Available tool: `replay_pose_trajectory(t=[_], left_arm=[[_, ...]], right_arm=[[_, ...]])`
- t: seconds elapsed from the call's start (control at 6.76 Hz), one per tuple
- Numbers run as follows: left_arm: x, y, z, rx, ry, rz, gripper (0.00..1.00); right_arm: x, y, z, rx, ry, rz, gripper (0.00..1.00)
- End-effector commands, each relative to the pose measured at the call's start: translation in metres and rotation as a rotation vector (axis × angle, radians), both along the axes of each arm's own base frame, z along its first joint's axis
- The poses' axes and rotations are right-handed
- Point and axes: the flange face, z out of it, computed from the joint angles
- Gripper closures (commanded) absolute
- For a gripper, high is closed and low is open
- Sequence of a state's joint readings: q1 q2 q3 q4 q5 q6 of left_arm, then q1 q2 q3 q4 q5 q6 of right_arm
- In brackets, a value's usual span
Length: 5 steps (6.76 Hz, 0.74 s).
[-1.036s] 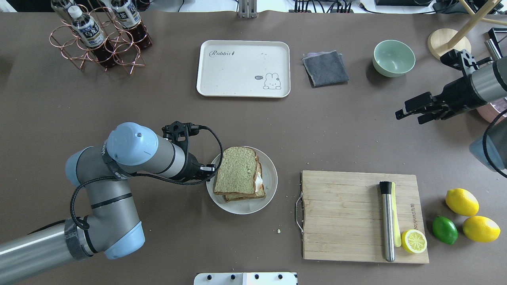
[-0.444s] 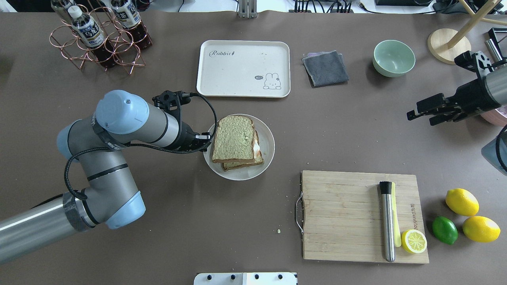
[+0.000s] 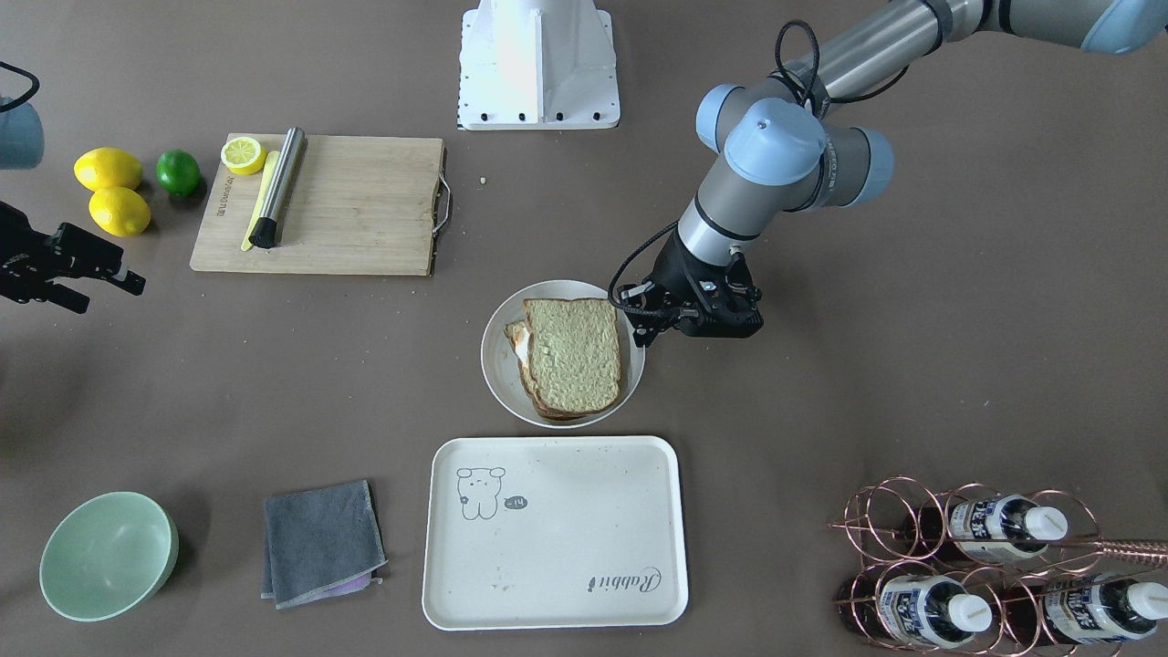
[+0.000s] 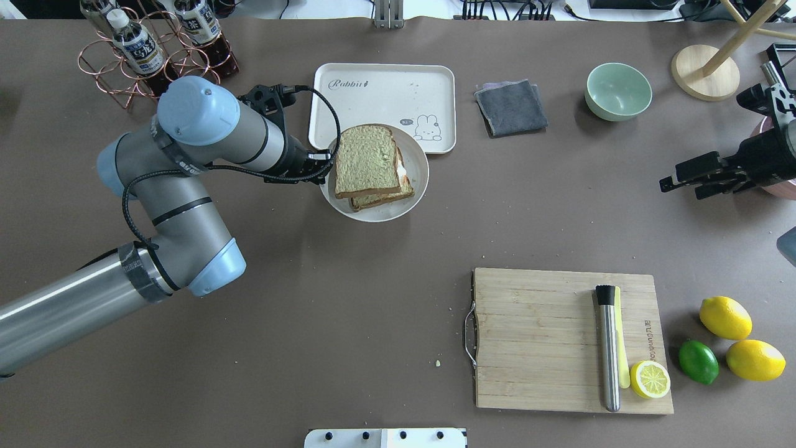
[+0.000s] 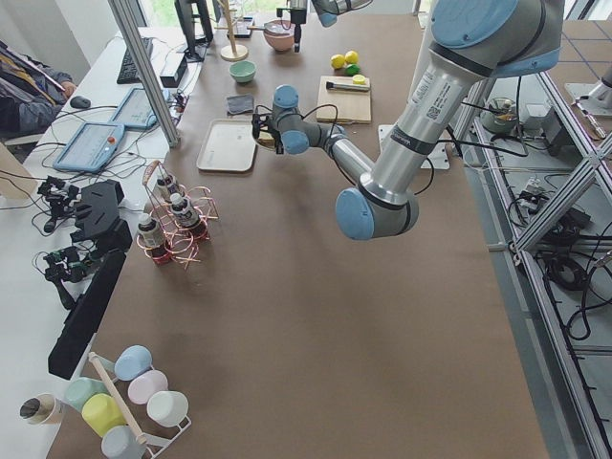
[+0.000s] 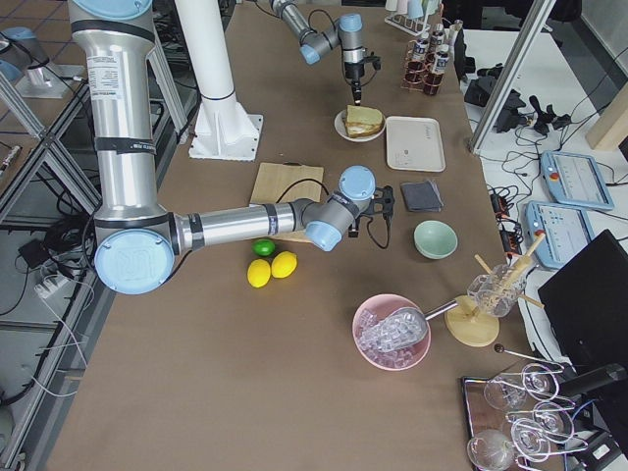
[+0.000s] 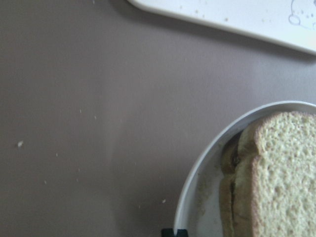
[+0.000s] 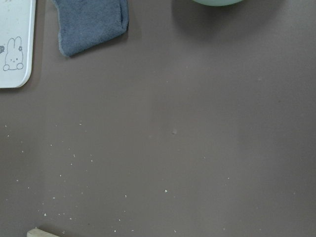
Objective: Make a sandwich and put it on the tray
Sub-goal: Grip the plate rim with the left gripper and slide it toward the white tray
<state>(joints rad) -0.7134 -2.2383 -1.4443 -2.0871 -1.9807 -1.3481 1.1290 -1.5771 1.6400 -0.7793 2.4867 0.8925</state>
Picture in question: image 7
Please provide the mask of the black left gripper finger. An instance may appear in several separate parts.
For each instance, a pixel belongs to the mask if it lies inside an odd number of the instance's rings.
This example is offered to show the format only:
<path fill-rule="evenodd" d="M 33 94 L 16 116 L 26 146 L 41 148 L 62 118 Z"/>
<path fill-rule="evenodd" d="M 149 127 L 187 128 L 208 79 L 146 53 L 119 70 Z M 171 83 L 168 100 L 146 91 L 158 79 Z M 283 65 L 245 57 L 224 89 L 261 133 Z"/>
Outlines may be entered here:
<path fill-rule="evenodd" d="M 162 237 L 188 237 L 188 231 L 185 229 L 174 230 L 172 228 L 165 228 L 161 230 Z"/>

